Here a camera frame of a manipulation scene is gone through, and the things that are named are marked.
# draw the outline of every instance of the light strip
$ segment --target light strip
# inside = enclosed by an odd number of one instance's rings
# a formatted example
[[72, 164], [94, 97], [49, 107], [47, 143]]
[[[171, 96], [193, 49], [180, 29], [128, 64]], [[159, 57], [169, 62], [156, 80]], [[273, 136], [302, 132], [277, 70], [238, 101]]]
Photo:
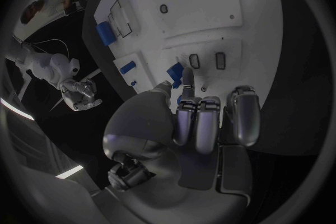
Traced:
[[76, 173], [76, 172], [82, 170], [82, 169], [83, 169], [83, 167], [82, 167], [81, 165], [78, 165], [77, 167], [72, 168], [72, 169], [69, 170], [69, 171], [66, 171], [66, 172], [64, 172], [64, 173], [62, 173], [62, 174], [60, 174], [60, 175], [57, 175], [56, 177], [57, 177], [57, 178], [60, 178], [60, 179], [65, 179], [65, 178], [67, 178], [67, 177], [73, 175], [74, 173]]
[[28, 114], [20, 111], [19, 109], [15, 108], [14, 106], [7, 103], [4, 99], [0, 98], [0, 101], [1, 101], [1, 104], [3, 104], [5, 107], [12, 110], [13, 112], [18, 113], [19, 115], [24, 116], [25, 118], [34, 120], [31, 115], [28, 115]]

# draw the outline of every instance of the round hole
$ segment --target round hole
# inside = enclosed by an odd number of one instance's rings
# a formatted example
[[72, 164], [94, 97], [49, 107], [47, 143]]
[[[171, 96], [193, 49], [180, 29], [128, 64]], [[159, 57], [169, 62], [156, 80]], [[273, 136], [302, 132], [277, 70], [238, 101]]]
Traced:
[[163, 13], [163, 14], [167, 13], [167, 12], [168, 12], [168, 8], [167, 8], [167, 6], [166, 6], [165, 4], [162, 4], [162, 5], [160, 6], [160, 11], [161, 11], [161, 13]]

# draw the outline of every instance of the white robotic arm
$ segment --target white robotic arm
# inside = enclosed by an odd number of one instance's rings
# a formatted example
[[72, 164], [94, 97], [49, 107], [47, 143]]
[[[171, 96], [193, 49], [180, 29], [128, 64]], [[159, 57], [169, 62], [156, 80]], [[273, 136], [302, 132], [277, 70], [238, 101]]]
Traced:
[[80, 70], [77, 59], [69, 59], [63, 54], [38, 53], [31, 45], [20, 44], [13, 38], [5, 57], [23, 69], [31, 70], [33, 75], [46, 80], [62, 93], [66, 104], [74, 111], [93, 108], [102, 103], [95, 100], [96, 85], [94, 81], [77, 82], [73, 79]]

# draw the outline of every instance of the cable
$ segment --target cable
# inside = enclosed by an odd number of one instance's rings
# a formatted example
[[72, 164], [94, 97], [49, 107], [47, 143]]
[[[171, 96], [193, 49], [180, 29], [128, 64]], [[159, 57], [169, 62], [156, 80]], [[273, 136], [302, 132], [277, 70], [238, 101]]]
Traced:
[[49, 41], [53, 41], [53, 40], [60, 41], [60, 42], [62, 42], [62, 43], [64, 44], [64, 46], [66, 46], [66, 48], [67, 48], [67, 54], [68, 54], [68, 59], [69, 59], [69, 48], [68, 48], [68, 46], [67, 46], [67, 44], [66, 44], [65, 42], [63, 42], [63, 41], [61, 41], [61, 40], [59, 40], [59, 39], [49, 39], [49, 40], [41, 41], [41, 42], [28, 43], [28, 42], [22, 41], [20, 38], [18, 38], [18, 37], [17, 37], [16, 35], [14, 35], [14, 34], [13, 34], [13, 37], [14, 37], [17, 41], [19, 41], [19, 42], [21, 42], [21, 43], [25, 43], [25, 44], [32, 45], [32, 46], [34, 46], [35, 44], [41, 44], [41, 43], [49, 42]]

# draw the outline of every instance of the small hole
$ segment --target small hole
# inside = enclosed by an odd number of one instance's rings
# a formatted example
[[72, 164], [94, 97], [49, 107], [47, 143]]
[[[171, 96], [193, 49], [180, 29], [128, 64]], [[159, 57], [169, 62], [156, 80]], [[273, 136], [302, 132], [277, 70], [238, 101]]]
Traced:
[[168, 7], [165, 4], [162, 4], [160, 6], [160, 11], [161, 11], [161, 13], [165, 14], [165, 13], [168, 12]]

